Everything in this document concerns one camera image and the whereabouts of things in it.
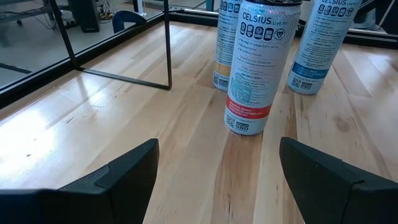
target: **wooden table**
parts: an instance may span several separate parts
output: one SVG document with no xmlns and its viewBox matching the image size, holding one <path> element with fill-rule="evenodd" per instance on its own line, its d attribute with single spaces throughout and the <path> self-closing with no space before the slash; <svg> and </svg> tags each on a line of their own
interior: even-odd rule
<svg viewBox="0 0 398 224">
<path fill-rule="evenodd" d="M 285 87 L 295 40 L 264 132 L 244 137 L 211 84 L 216 28 L 170 30 L 171 91 L 74 71 L 0 111 L 0 187 L 61 187 L 149 138 L 160 161 L 144 223 L 303 223 L 282 136 L 398 180 L 397 52 L 343 45 L 319 94 L 301 96 Z M 165 83 L 164 49 L 159 24 L 86 67 Z"/>
</svg>

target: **white label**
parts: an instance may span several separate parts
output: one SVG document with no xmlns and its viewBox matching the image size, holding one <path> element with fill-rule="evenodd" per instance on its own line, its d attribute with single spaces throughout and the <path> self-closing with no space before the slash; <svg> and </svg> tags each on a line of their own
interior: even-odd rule
<svg viewBox="0 0 398 224">
<path fill-rule="evenodd" d="M 236 24 L 242 0 L 225 0 L 220 2 L 218 16 L 218 35 L 216 45 L 216 66 L 213 84 L 220 90 L 228 88 L 234 50 Z"/>
<path fill-rule="evenodd" d="M 315 1 L 287 84 L 304 94 L 319 91 L 362 0 Z"/>
<path fill-rule="evenodd" d="M 264 129 L 299 16 L 300 6 L 242 3 L 224 115 L 234 132 Z"/>
</svg>

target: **metal leg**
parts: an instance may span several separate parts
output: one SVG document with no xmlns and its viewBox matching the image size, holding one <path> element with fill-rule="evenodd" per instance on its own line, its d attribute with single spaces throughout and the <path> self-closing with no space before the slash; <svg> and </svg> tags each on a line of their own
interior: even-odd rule
<svg viewBox="0 0 398 224">
<path fill-rule="evenodd" d="M 214 0 L 206 0 L 206 11 L 214 11 Z"/>
<path fill-rule="evenodd" d="M 170 49 L 169 0 L 164 1 L 164 28 L 166 34 L 167 78 L 169 79 L 169 89 L 171 89 L 173 86 L 173 81 L 172 81 L 172 56 Z"/>
<path fill-rule="evenodd" d="M 73 52 L 72 44 L 70 43 L 67 30 L 66 30 L 65 26 L 63 25 L 61 12 L 60 12 L 60 10 L 59 10 L 59 8 L 57 6 L 57 3 L 55 2 L 55 0 L 48 0 L 48 1 L 50 2 L 51 9 L 52 9 L 52 11 L 54 13 L 55 20 L 56 20 L 56 22 L 58 24 L 58 27 L 60 29 L 63 42 L 65 43 L 65 47 L 67 48 L 68 55 L 70 57 L 70 60 L 72 61 L 73 67 L 74 68 L 78 68 L 78 65 L 76 63 L 75 53 Z"/>
<path fill-rule="evenodd" d="M 116 80 L 129 82 L 129 83 L 135 83 L 135 84 L 140 84 L 140 85 L 154 87 L 154 88 L 160 88 L 162 90 L 170 90 L 169 86 L 167 86 L 167 85 L 152 83 L 152 82 L 148 82 L 148 81 L 144 81 L 144 80 L 138 80 L 136 78 L 124 77 L 122 75 L 115 75 L 115 74 L 108 73 L 108 72 L 101 72 L 101 71 L 88 69 L 88 68 L 81 68 L 81 67 L 77 68 L 77 70 L 79 70 L 81 72 L 85 72 L 85 73 L 90 73 L 93 75 L 99 75 L 99 76 L 106 77 L 106 78 L 113 78 Z"/>
<path fill-rule="evenodd" d="M 50 5 L 50 4 L 49 4 L 49 0 L 42 0 L 42 2 L 43 2 L 43 5 L 44 5 L 44 6 Z M 49 15 L 50 20 L 53 21 L 53 20 L 55 19 L 55 18 L 54 18 L 54 15 L 53 15 L 51 12 L 47 13 L 47 15 Z"/>
</svg>

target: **aluminum can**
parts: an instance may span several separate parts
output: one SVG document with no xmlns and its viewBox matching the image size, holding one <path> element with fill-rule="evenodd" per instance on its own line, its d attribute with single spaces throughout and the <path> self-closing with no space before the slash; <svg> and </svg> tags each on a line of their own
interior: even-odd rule
<svg viewBox="0 0 398 224">
<path fill-rule="evenodd" d="M 245 0 L 239 12 L 224 121 L 253 135 L 266 125 L 300 17 L 301 0 Z"/>
<path fill-rule="evenodd" d="M 216 64 L 213 72 L 213 84 L 221 90 L 228 88 L 234 50 L 236 24 L 242 0 L 222 0 L 218 10 L 218 33 L 216 43 Z"/>
<path fill-rule="evenodd" d="M 318 93 L 362 0 L 315 1 L 287 86 L 300 94 Z"/>
</svg>

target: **black equipment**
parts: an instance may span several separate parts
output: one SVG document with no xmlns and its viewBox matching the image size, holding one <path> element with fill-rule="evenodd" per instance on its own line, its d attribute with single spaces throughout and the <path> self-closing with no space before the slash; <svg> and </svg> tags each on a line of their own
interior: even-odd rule
<svg viewBox="0 0 398 224">
<path fill-rule="evenodd" d="M 398 184 L 291 138 L 280 161 L 306 224 L 398 223 Z"/>
<path fill-rule="evenodd" d="M 68 0 L 73 17 L 83 32 L 99 32 L 100 16 L 95 0 Z"/>
<path fill-rule="evenodd" d="M 0 223 L 142 223 L 158 160 L 150 139 L 58 190 L 0 190 Z"/>
</svg>

